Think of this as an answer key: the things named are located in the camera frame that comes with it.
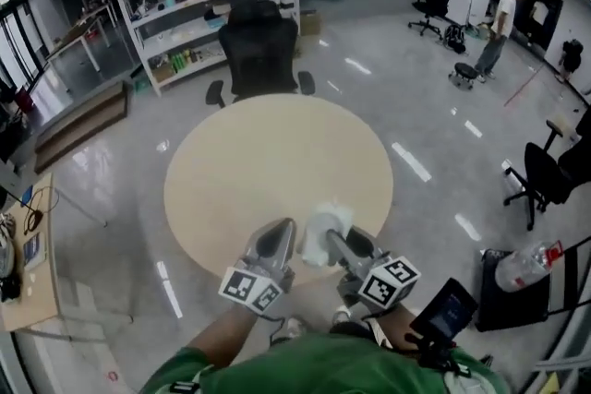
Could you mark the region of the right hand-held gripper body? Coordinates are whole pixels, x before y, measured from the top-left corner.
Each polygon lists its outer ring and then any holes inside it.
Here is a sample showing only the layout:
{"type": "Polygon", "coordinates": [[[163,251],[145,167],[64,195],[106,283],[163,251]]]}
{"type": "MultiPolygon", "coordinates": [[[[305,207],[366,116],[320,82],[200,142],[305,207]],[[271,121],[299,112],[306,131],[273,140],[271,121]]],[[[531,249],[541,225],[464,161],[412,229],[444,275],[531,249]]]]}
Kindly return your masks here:
{"type": "Polygon", "coordinates": [[[340,250],[336,262],[345,270],[337,286],[344,304],[362,303],[368,310],[391,310],[413,290],[421,272],[405,257],[374,248],[360,256],[340,250]]]}

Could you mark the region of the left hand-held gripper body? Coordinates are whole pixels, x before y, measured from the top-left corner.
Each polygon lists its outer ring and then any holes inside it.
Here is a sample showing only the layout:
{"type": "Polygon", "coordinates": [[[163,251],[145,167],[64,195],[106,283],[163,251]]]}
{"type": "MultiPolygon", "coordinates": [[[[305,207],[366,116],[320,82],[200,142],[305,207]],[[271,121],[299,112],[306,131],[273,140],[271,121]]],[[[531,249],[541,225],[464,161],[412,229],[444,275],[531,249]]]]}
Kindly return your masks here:
{"type": "Polygon", "coordinates": [[[292,287],[295,272],[277,259],[241,256],[222,278],[218,294],[260,317],[266,317],[275,302],[292,287]]]}

